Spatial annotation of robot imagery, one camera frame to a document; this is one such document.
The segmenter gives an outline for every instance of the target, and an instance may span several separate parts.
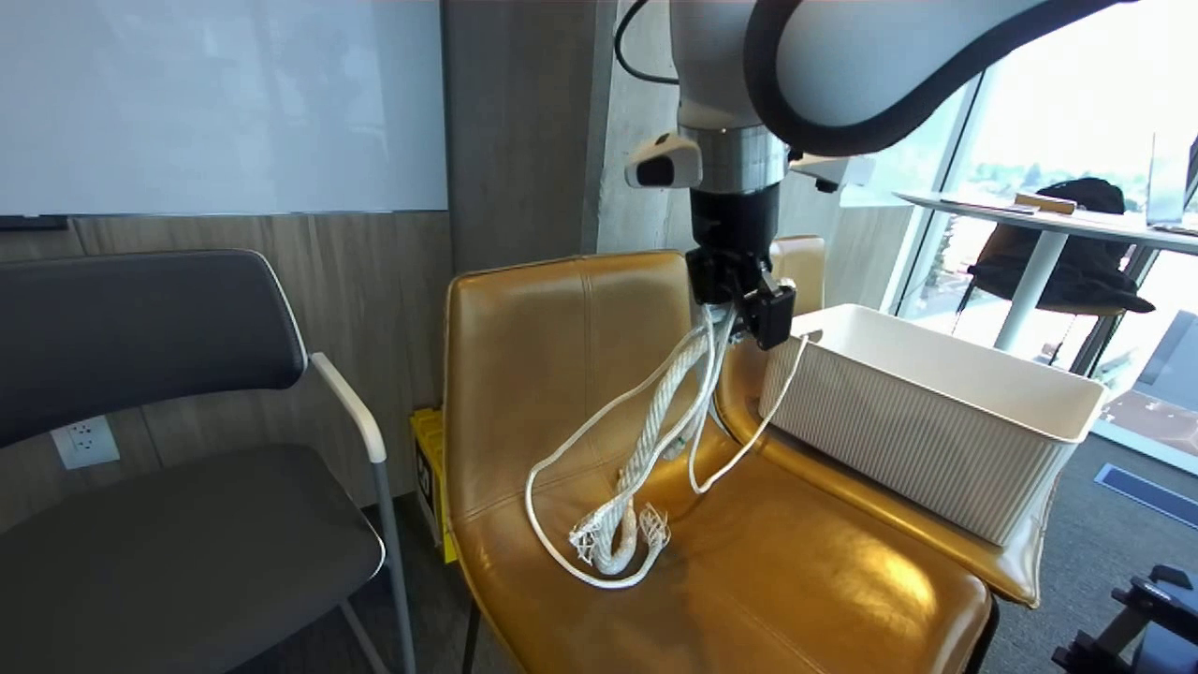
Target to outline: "yellow chair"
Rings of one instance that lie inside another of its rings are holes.
[[[597,592],[536,541],[530,466],[691,331],[677,253],[606,253],[456,275],[446,299],[449,519],[467,586],[523,668],[969,668],[993,592],[1033,596],[1021,564],[827,461],[768,436],[711,493],[666,461],[643,499],[674,541],[629,592]],[[733,351],[722,416],[746,436],[762,351]],[[560,536],[601,504],[641,430],[601,424],[538,479]],[[699,473],[741,440],[714,424]]]

